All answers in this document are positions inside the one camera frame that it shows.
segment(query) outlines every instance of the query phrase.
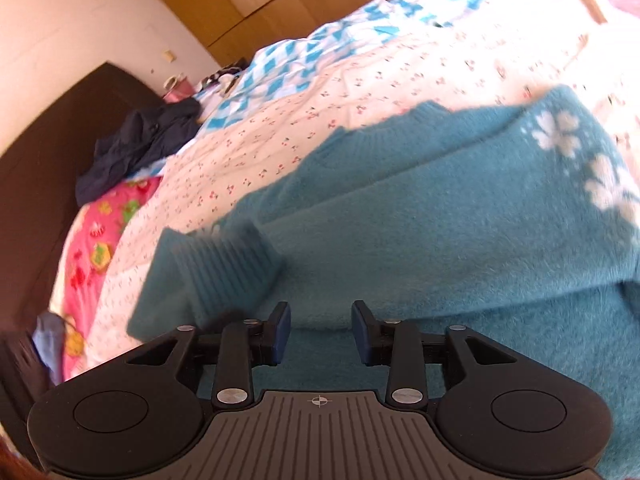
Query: white wall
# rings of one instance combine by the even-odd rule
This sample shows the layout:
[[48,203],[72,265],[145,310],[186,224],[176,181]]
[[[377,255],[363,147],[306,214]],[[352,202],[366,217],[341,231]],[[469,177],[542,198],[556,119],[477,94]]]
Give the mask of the white wall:
[[157,92],[171,75],[219,68],[161,0],[0,0],[0,154],[106,60]]

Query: metal screw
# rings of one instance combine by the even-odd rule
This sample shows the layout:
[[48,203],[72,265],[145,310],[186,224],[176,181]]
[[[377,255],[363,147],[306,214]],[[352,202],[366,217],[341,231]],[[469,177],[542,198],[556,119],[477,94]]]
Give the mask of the metal screw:
[[248,396],[247,392],[240,388],[226,388],[225,390],[220,390],[217,394],[218,400],[225,404],[244,402]]
[[391,397],[400,404],[415,404],[422,400],[422,393],[413,388],[399,388],[391,394]]

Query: gray plastic base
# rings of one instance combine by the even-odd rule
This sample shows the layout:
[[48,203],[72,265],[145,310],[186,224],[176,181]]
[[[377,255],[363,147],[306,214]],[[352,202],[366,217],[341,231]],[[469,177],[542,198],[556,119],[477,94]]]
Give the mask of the gray plastic base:
[[[266,392],[215,416],[187,454],[144,480],[490,480],[453,455],[418,413],[373,392]],[[571,480],[601,480],[587,470]]]

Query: dark headboard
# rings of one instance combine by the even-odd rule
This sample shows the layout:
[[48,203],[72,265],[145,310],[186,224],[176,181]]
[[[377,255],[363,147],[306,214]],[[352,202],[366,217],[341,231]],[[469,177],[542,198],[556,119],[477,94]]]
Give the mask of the dark headboard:
[[50,386],[31,343],[78,206],[76,177],[95,140],[133,109],[162,103],[132,75],[105,63],[47,108],[0,156],[0,422],[22,455],[38,459],[26,417]]

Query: white flower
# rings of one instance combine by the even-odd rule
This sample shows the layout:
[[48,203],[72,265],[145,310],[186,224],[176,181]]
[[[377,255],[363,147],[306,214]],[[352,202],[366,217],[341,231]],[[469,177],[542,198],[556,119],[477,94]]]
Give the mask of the white flower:
[[597,180],[587,180],[584,189],[591,193],[593,205],[601,211],[617,208],[622,218],[640,228],[640,190],[631,174],[622,166],[614,171],[603,153],[591,161],[591,171]]
[[580,139],[569,133],[574,132],[580,125],[577,117],[564,111],[554,119],[553,115],[545,110],[536,117],[536,121],[543,131],[534,130],[531,135],[538,141],[540,148],[552,150],[557,146],[564,156],[574,158],[575,150],[580,149]]

